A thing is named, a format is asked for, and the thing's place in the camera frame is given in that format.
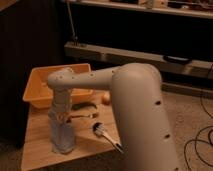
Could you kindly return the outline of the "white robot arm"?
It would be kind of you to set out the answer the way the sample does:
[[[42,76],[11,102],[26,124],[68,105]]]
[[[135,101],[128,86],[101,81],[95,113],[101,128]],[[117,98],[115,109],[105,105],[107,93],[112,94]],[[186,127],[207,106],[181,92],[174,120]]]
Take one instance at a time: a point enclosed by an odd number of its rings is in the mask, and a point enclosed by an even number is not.
[[[63,68],[48,76],[47,85],[53,90],[51,111],[61,115],[70,109],[73,88],[110,92],[124,171],[181,171],[156,67],[130,63],[80,74]]]

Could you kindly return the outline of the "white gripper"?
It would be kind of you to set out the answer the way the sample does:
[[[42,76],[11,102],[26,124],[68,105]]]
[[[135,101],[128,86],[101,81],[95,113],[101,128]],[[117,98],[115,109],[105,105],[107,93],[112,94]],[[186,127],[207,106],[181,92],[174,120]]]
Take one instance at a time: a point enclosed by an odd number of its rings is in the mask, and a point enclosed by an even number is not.
[[[56,103],[52,102],[50,107],[50,118],[58,122],[67,122],[71,112],[71,104],[69,102]]]

